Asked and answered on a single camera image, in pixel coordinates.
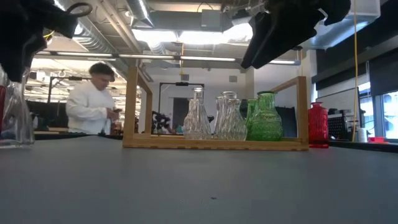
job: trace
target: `wooden rack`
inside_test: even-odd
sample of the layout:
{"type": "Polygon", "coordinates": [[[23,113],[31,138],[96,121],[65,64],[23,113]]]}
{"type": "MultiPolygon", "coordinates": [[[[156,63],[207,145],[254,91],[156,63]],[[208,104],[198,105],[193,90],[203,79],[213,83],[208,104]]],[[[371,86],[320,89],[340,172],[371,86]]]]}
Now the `wooden rack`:
{"type": "Polygon", "coordinates": [[[123,147],[155,149],[227,149],[227,150],[270,150],[270,151],[307,151],[308,115],[306,77],[293,78],[273,89],[279,92],[297,85],[297,138],[283,138],[282,141],[224,141],[224,140],[187,140],[183,136],[157,136],[150,134],[152,127],[152,91],[145,78],[136,67],[129,68],[126,93],[126,118],[124,121],[123,147]],[[137,85],[147,93],[145,107],[145,131],[134,133],[137,85]]]}

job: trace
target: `man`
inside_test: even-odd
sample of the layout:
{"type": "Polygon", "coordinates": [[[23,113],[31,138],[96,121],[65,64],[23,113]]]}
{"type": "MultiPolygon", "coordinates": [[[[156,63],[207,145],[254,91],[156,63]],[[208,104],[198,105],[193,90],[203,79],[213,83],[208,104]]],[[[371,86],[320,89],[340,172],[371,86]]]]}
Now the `man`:
{"type": "Polygon", "coordinates": [[[106,87],[114,81],[114,72],[104,63],[90,67],[89,82],[75,86],[67,101],[69,132],[98,134],[110,133],[111,121],[119,119],[114,111],[114,100],[106,87]]]}

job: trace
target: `white lab coat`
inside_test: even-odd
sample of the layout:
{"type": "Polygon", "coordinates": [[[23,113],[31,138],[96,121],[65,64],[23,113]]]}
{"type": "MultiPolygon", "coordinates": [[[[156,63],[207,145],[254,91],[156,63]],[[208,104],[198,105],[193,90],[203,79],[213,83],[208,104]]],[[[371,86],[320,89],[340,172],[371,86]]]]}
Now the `white lab coat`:
{"type": "Polygon", "coordinates": [[[75,86],[67,101],[68,127],[72,133],[110,133],[111,121],[106,109],[114,108],[114,100],[107,90],[99,91],[92,82],[75,86]]]}

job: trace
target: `glass vase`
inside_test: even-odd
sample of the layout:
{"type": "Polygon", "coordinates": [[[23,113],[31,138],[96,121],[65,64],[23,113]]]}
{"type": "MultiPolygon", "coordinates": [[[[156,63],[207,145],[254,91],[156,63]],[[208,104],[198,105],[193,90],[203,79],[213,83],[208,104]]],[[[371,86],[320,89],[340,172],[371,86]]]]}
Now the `glass vase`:
{"type": "Polygon", "coordinates": [[[275,109],[275,93],[258,93],[259,109],[252,119],[250,138],[252,141],[280,141],[282,139],[282,119],[275,109]]]}
{"type": "Polygon", "coordinates": [[[247,141],[251,141],[251,126],[254,115],[258,111],[259,101],[258,99],[248,99],[248,113],[246,116],[246,128],[248,129],[248,135],[246,136],[247,141]]]}
{"type": "Polygon", "coordinates": [[[26,68],[22,83],[11,82],[0,67],[0,148],[29,147],[34,143],[32,118],[24,98],[29,73],[26,68]]]}
{"type": "Polygon", "coordinates": [[[203,104],[203,88],[194,88],[193,92],[187,123],[184,121],[184,132],[188,133],[187,139],[211,139],[210,122],[203,104]]]}
{"type": "Polygon", "coordinates": [[[308,140],[310,147],[329,148],[328,110],[322,103],[311,103],[308,110],[308,140]]]}
{"type": "Polygon", "coordinates": [[[222,96],[217,96],[216,97],[216,109],[217,109],[217,115],[216,115],[216,120],[214,123],[214,139],[218,139],[218,133],[220,131],[220,120],[221,120],[221,107],[223,106],[224,98],[222,96]]]}
{"type": "Polygon", "coordinates": [[[191,127],[192,127],[192,111],[193,111],[193,99],[189,100],[189,106],[188,106],[188,114],[184,119],[184,124],[182,127],[183,130],[183,135],[185,139],[192,139],[192,134],[191,134],[191,127]]]}
{"type": "Polygon", "coordinates": [[[230,141],[244,141],[248,133],[244,119],[239,111],[241,106],[241,100],[229,99],[228,105],[228,116],[224,120],[223,129],[221,130],[221,137],[224,140],[230,141]]]}
{"type": "Polygon", "coordinates": [[[228,100],[229,99],[236,99],[236,93],[233,91],[224,91],[221,93],[222,94],[222,100],[220,101],[220,123],[218,124],[218,139],[220,140],[226,140],[224,137],[226,136],[226,133],[223,133],[226,128],[224,128],[225,125],[225,119],[228,117],[228,100]]]}

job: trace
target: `gray table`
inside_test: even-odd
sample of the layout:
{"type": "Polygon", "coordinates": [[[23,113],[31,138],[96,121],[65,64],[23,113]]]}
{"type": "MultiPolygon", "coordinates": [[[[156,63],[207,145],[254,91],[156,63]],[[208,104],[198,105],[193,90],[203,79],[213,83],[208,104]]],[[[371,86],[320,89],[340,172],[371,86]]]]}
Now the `gray table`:
{"type": "Polygon", "coordinates": [[[0,151],[0,224],[398,223],[398,155],[122,150],[85,137],[0,151]]]}

